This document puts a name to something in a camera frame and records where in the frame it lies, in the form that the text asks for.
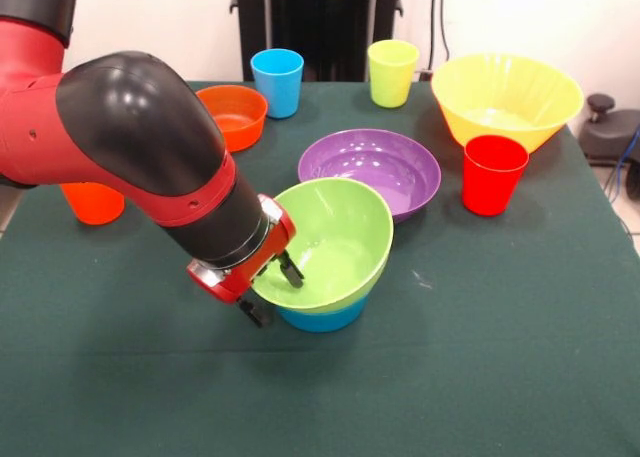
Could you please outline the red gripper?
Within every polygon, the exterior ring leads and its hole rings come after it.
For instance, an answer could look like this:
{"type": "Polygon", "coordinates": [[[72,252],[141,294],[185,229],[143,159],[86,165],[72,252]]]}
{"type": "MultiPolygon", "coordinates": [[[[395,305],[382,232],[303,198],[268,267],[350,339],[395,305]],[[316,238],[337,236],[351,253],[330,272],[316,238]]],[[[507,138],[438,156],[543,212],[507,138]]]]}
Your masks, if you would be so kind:
{"type": "Polygon", "coordinates": [[[197,259],[187,266],[188,274],[200,287],[226,304],[238,301],[239,309],[258,328],[265,328],[272,323],[273,308],[263,301],[242,297],[255,278],[272,261],[278,260],[281,273],[292,287],[301,288],[304,281],[304,275],[286,249],[296,233],[291,218],[284,209],[264,209],[263,213],[269,224],[266,237],[248,259],[226,270],[215,269],[197,259]]]}

